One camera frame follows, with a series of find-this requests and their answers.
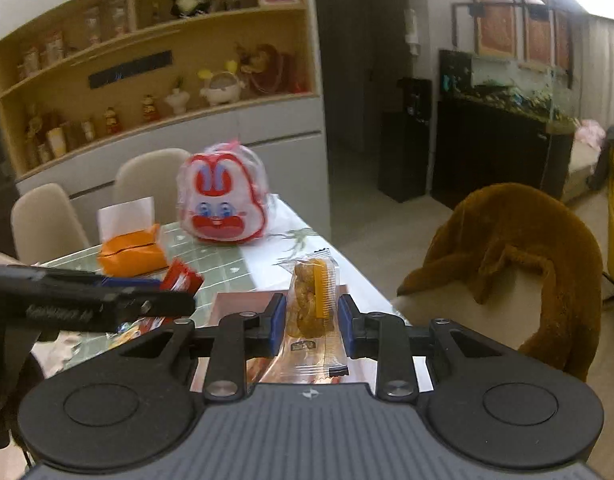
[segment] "pink cloth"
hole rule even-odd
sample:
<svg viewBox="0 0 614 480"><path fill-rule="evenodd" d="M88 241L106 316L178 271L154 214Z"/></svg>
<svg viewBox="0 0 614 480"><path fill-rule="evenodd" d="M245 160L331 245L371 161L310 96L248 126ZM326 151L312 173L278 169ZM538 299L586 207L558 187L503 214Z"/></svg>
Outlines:
<svg viewBox="0 0 614 480"><path fill-rule="evenodd" d="M578 126L576 130L575 139L588 144L599 152L606 135L605 130L602 129L598 121L584 119L580 121L580 126Z"/></svg>

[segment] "black sign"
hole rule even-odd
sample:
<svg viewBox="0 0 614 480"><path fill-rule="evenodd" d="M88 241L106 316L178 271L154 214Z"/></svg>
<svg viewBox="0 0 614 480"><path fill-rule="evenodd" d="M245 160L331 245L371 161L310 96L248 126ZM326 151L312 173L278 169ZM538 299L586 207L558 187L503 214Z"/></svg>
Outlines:
<svg viewBox="0 0 614 480"><path fill-rule="evenodd" d="M150 72L151 70L171 64L173 64L173 56L170 50L151 54L150 56L139 57L138 59L133 59L90 75L89 88L92 90L94 88L100 88L101 86L120 81L120 79L126 79L132 75Z"/></svg>

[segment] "table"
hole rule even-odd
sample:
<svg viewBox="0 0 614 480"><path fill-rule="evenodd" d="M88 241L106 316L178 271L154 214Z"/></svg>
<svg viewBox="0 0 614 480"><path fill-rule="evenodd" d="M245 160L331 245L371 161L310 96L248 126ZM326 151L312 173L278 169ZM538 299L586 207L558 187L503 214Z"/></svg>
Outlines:
<svg viewBox="0 0 614 480"><path fill-rule="evenodd" d="M289 288L291 274L279 263L329 248L340 268L340 283L348 287L361 312L397 314L391 303L347 260L317 232L311 229L285 202L277 198L275 210L270 214L266 235L253 242L223 246L204 244L191 238L178 224L162 228L162 246L167 257L178 256L194 269L202 272L205 282L196 294L196 312L192 319L196 326L209 319L210 307L217 292L243 292L249 290L285 290ZM100 246L53 260L47 267L78 270L100 270L96 255ZM164 272L154 273L162 277ZM65 363L70 367L106 350L110 339L106 335L82 335L74 355ZM421 390L431 389L424 358L415 358ZM350 360L350 373L355 380L366 380L373 387L375 363L370 360Z"/></svg>

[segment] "screw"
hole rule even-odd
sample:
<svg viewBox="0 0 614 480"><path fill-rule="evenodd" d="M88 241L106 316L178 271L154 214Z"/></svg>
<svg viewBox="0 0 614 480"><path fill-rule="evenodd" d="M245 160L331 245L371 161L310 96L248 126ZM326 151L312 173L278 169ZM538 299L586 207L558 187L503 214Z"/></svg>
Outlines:
<svg viewBox="0 0 614 480"><path fill-rule="evenodd" d="M233 381L213 381L207 386L207 393L213 397L231 397L238 392Z"/></svg>
<svg viewBox="0 0 614 480"><path fill-rule="evenodd" d="M407 381L389 381L386 386L387 395L390 397L407 397L414 392L411 384Z"/></svg>

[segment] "orange tissue box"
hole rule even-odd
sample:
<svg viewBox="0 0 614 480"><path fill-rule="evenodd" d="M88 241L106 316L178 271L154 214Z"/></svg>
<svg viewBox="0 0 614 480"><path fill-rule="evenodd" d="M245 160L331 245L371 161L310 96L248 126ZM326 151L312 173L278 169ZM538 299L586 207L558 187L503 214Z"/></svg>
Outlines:
<svg viewBox="0 0 614 480"><path fill-rule="evenodd" d="M107 276L132 278L167 267L165 253L158 245L160 225L107 240L100 247L98 263Z"/></svg>

